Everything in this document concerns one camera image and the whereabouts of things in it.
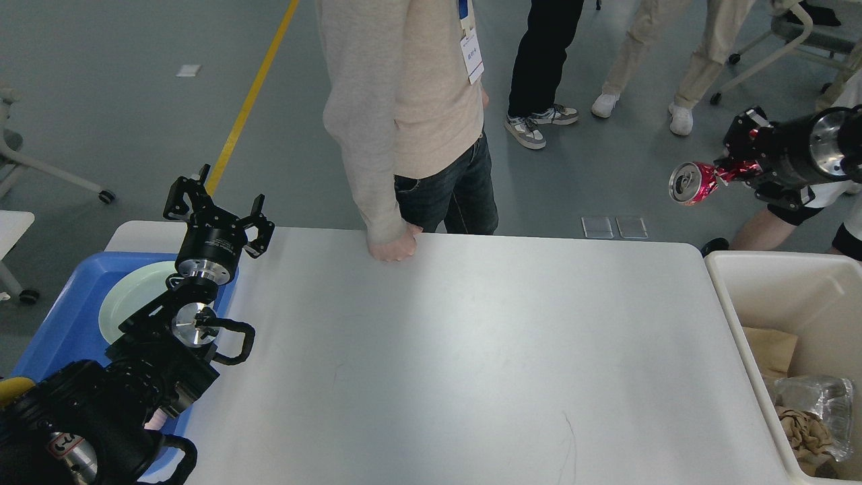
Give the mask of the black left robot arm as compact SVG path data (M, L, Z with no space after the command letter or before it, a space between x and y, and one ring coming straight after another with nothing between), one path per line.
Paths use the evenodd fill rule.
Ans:
M187 225L180 280L120 323L110 363L69 363L2 405L3 484L139 484L164 448L182 452L167 484L184 484L195 469L194 442L145 424L157 411L187 410L218 378L214 363L249 358L255 328L218 317L211 304L241 253L260 257L275 229L264 195L243 218L218 207L205 189L209 169L170 187L163 216Z

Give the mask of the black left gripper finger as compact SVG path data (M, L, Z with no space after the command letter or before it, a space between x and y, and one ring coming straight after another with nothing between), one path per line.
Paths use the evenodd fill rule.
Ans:
M256 259L267 252L272 234L275 230L275 224L269 221L263 213L265 203L264 194L259 194L253 200L251 212L243 218L239 218L235 225L241 229L246 242L244 249L250 258Z
M205 188L210 168L209 164L203 164L197 178L176 179L164 204L164 219L185 222L188 229L218 227L218 212Z

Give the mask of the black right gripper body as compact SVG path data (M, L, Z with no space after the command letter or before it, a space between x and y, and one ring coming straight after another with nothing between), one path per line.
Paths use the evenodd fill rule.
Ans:
M850 108L828 108L760 129L758 151L766 156L761 162L764 174L788 189L849 181L838 135L850 118Z

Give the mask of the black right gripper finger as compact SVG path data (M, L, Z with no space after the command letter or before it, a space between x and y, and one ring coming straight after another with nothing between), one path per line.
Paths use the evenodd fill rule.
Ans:
M800 211L812 202L816 194L809 185L801 188L788 188L772 181L761 181L753 184L755 197L758 200L775 205L788 211Z
M724 155L729 162L764 160L772 141L772 123L761 106L751 106L733 119L724 135Z

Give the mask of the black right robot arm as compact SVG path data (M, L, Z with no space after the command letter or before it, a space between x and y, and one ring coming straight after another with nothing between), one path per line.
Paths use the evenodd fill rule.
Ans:
M727 181L743 182L757 199L799 211L813 201L814 185L860 182L860 106L826 108L791 121L766 120L754 106L739 114L715 166Z

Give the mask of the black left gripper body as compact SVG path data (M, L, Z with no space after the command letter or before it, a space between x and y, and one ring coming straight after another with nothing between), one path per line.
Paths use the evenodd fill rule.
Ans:
M189 225L176 255L176 272L228 284L236 274L241 252L248 243L244 231Z

